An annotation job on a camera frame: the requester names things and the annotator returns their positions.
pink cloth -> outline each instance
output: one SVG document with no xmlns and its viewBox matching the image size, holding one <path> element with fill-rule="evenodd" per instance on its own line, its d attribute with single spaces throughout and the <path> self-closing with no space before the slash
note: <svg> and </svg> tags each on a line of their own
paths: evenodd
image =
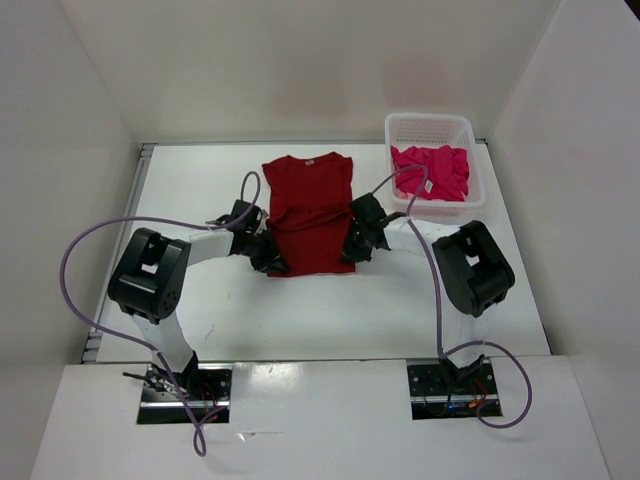
<svg viewBox="0 0 640 480">
<path fill-rule="evenodd" d="M 396 170 L 415 164 L 427 167 L 427 187 L 418 193 L 420 198 L 464 202 L 469 195 L 469 162 L 462 148 L 409 147 L 400 152 L 392 146 L 391 157 Z M 410 198 L 420 186 L 422 175 L 417 168 L 403 172 L 395 178 L 396 188 Z"/>
</svg>

white plastic basket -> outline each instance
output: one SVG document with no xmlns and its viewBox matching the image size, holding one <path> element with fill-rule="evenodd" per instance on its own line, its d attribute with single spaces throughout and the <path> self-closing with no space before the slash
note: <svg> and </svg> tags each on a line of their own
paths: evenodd
<svg viewBox="0 0 640 480">
<path fill-rule="evenodd" d="M 385 146 L 387 149 L 387 166 L 389 174 L 395 168 L 391 158 L 391 146 L 404 151 L 411 146 L 439 148 L 450 145 L 454 148 L 467 150 L 469 161 L 469 195 L 464 202 L 449 202 L 445 200 L 416 199 L 413 204 L 415 213 L 462 213 L 474 210 L 486 200 L 484 178 L 480 171 L 478 156 L 475 152 L 475 137 L 469 120 L 457 115 L 430 113 L 392 113 L 385 120 Z M 396 189 L 396 182 L 388 182 L 388 191 L 394 206 L 405 210 L 409 199 L 400 198 Z"/>
</svg>

white table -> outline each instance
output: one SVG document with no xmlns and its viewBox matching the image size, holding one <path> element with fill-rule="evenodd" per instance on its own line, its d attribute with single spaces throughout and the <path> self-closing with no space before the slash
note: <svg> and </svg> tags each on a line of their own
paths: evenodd
<svg viewBox="0 0 640 480">
<path fill-rule="evenodd" d="M 476 146 L 487 187 L 485 207 L 459 217 L 431 216 L 431 221 L 464 224 L 483 221 L 510 262 L 516 284 L 506 301 L 476 320 L 444 299 L 445 347 L 486 338 L 516 355 L 549 355 L 549 347 L 518 252 L 486 146 Z M 202 223 L 226 213 L 238 198 L 248 170 L 283 155 L 314 157 L 337 151 L 353 158 L 354 198 L 385 176 L 380 144 L 246 144 L 158 146 L 146 175 L 134 192 L 131 212 Z M 252 193 L 253 183 L 248 187 Z M 392 211 L 390 198 L 381 203 Z M 268 207 L 263 181 L 260 205 Z M 174 227 L 145 225 L 167 235 Z M 337 360 L 436 356 L 433 284 L 426 260 L 402 252 L 375 252 L 354 275 L 270 279 L 254 272 L 246 258 L 231 257 L 191 267 L 178 313 L 187 341 L 201 360 Z M 100 322 L 139 334 L 110 301 Z M 499 352 L 489 351 L 489 355 Z M 148 360 L 143 348 L 105 336 L 98 362 Z"/>
<path fill-rule="evenodd" d="M 32 480 L 425 479 L 607 480 L 573 370 L 564 357 L 525 357 L 534 403 L 523 423 L 411 420 L 401 360 L 237 364 L 227 425 L 135 424 L 142 365 L 65 369 Z M 505 419 L 526 391 L 510 360 L 493 361 Z"/>
</svg>

purple cable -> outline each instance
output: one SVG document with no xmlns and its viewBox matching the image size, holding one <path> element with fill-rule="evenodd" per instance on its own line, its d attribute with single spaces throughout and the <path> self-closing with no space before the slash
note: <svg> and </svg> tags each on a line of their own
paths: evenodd
<svg viewBox="0 0 640 480">
<path fill-rule="evenodd" d="M 406 172 L 407 170 L 411 170 L 414 168 L 419 168 L 420 170 L 422 170 L 423 172 L 422 181 L 420 182 L 420 185 L 416 189 L 416 192 L 411 198 L 411 200 L 409 200 L 409 204 L 407 205 L 407 210 L 405 211 L 405 213 L 407 215 L 407 224 L 409 225 L 413 233 L 416 235 L 416 238 L 418 239 L 420 246 L 424 250 L 425 256 L 427 257 L 427 261 L 429 262 L 431 276 L 433 277 L 433 285 L 434 285 L 435 297 L 436 297 L 436 351 L 438 353 L 438 358 L 447 358 L 462 349 L 477 346 L 477 345 L 487 345 L 489 347 L 496 348 L 501 352 L 503 352 L 507 357 L 509 357 L 511 361 L 515 363 L 516 367 L 518 367 L 518 370 L 520 370 L 520 373 L 522 373 L 524 382 L 527 385 L 527 403 L 524 407 L 524 410 L 522 410 L 522 413 L 515 420 L 512 420 L 511 422 L 504 423 L 504 424 L 490 423 L 490 422 L 487 422 L 484 418 L 482 418 L 480 414 L 482 413 L 482 409 L 484 407 L 486 407 L 491 403 L 496 402 L 496 400 L 491 400 L 488 402 L 483 402 L 480 406 L 478 406 L 478 408 L 476 408 L 476 417 L 478 417 L 478 420 L 480 420 L 480 422 L 486 425 L 487 427 L 496 428 L 496 429 L 505 429 L 505 428 L 514 427 L 520 422 L 522 422 L 522 420 L 524 420 L 524 418 L 529 413 L 529 410 L 531 409 L 531 404 L 533 403 L 533 387 L 531 385 L 531 380 L 529 379 L 529 375 L 527 375 L 527 372 L 522 366 L 522 364 L 520 363 L 520 361 L 502 345 L 498 345 L 497 343 L 494 343 L 494 342 L 482 341 L 482 340 L 472 340 L 470 342 L 461 343 L 460 345 L 452 348 L 448 352 L 444 351 L 444 346 L 442 341 L 442 337 L 443 337 L 442 335 L 442 291 L 440 289 L 440 278 L 438 276 L 438 269 L 436 268 L 436 263 L 433 257 L 433 253 L 431 252 L 431 248 L 425 241 L 424 237 L 420 234 L 420 230 L 418 230 L 418 227 L 416 227 L 416 225 L 413 223 L 413 220 L 411 219 L 411 209 L 413 208 L 413 204 L 418 198 L 418 193 L 421 192 L 427 184 L 427 168 L 424 165 L 416 164 L 416 165 L 409 165 L 407 167 L 401 168 L 400 170 L 396 170 L 387 178 L 385 178 L 382 182 L 380 182 L 380 184 L 373 189 L 372 193 L 376 193 L 378 190 L 380 190 L 380 188 L 382 188 L 382 186 L 385 183 L 387 183 L 389 180 L 399 175 L 400 173 Z"/>
<path fill-rule="evenodd" d="M 254 171 L 250 171 L 245 175 L 244 180 L 242 182 L 243 191 L 244 191 L 244 185 L 246 184 L 246 181 L 250 176 L 254 176 L 256 178 L 256 182 L 257 182 L 256 193 L 255 193 L 255 195 L 253 197 L 253 200 L 251 201 L 250 206 L 247 207 L 247 209 L 238 218 L 236 218 L 235 220 L 229 222 L 226 225 L 213 225 L 213 226 L 194 225 L 194 224 L 191 224 L 191 223 L 180 222 L 180 221 L 177 221 L 177 220 L 169 220 L 167 218 L 157 218 L 157 217 L 121 217 L 121 218 L 113 218 L 113 219 L 110 219 L 110 220 L 105 220 L 103 222 L 97 223 L 96 225 L 94 225 L 94 226 L 86 229 L 84 232 L 80 233 L 76 238 L 74 238 L 71 241 L 71 243 L 69 244 L 69 246 L 65 250 L 64 254 L 62 255 L 62 260 L 60 262 L 60 274 L 59 274 L 59 277 L 58 277 L 59 282 L 60 282 L 60 291 L 62 292 L 62 297 L 64 298 L 65 303 L 67 304 L 69 309 L 76 315 L 76 317 L 78 317 L 80 320 L 82 320 L 84 323 L 86 323 L 90 327 L 95 328 L 96 330 L 99 330 L 99 331 L 104 332 L 104 333 L 108 333 L 110 335 L 113 335 L 113 336 L 116 336 L 116 337 L 119 337 L 119 338 L 123 338 L 125 340 L 129 340 L 130 342 L 134 342 L 134 343 L 137 343 L 138 345 L 142 345 L 143 347 L 148 348 L 152 352 L 156 352 L 156 355 L 157 355 L 158 359 L 162 363 L 162 366 L 164 367 L 164 370 L 169 375 L 169 379 L 171 380 L 171 383 L 173 383 L 173 386 L 176 389 L 176 392 L 178 394 L 178 398 L 180 399 L 180 401 L 182 402 L 182 405 L 184 406 L 184 409 L 185 409 L 185 412 L 187 414 L 187 417 L 189 417 L 189 420 L 191 421 L 191 423 L 193 424 L 193 427 L 195 428 L 195 432 L 193 433 L 193 448 L 196 451 L 196 453 L 201 457 L 204 457 L 207 454 L 207 442 L 206 442 L 206 440 L 204 438 L 204 432 L 202 431 L 202 426 L 211 417 L 213 417 L 216 413 L 224 410 L 227 407 L 214 408 L 211 412 L 209 412 L 207 415 L 205 415 L 202 418 L 202 420 L 198 421 L 198 419 L 193 414 L 193 411 L 191 410 L 191 407 L 189 407 L 189 401 L 187 400 L 187 397 L 182 392 L 182 389 L 180 388 L 180 385 L 178 384 L 178 379 L 175 377 L 175 375 L 171 371 L 171 367 L 169 366 L 167 360 L 164 358 L 164 355 L 162 355 L 162 353 L 159 352 L 158 349 L 154 345 L 152 345 L 149 342 L 147 342 L 145 340 L 142 340 L 140 338 L 134 337 L 132 335 L 128 335 L 126 333 L 118 332 L 117 330 L 113 330 L 111 328 L 104 327 L 104 326 L 94 322 L 87 315 L 85 315 L 83 312 L 81 312 L 80 309 L 75 305 L 75 303 L 73 303 L 73 300 L 71 299 L 71 296 L 69 295 L 69 289 L 67 287 L 67 280 L 66 280 L 67 263 L 69 262 L 69 257 L 71 255 L 71 252 L 73 251 L 73 249 L 85 237 L 87 237 L 88 235 L 92 234 L 96 230 L 99 230 L 99 229 L 101 229 L 103 227 L 106 227 L 108 225 L 113 225 L 115 223 L 133 222 L 133 221 L 156 222 L 156 223 L 164 223 L 164 224 L 168 224 L 168 225 L 176 225 L 176 226 L 179 226 L 179 227 L 193 228 L 195 230 L 203 230 L 203 231 L 207 231 L 207 230 L 214 231 L 214 230 L 227 229 L 229 227 L 237 225 L 242 220 L 244 220 L 244 218 L 249 214 L 249 211 L 256 204 L 256 202 L 258 201 L 258 196 L 260 195 L 260 186 L 261 186 L 260 176 Z"/>
</svg>

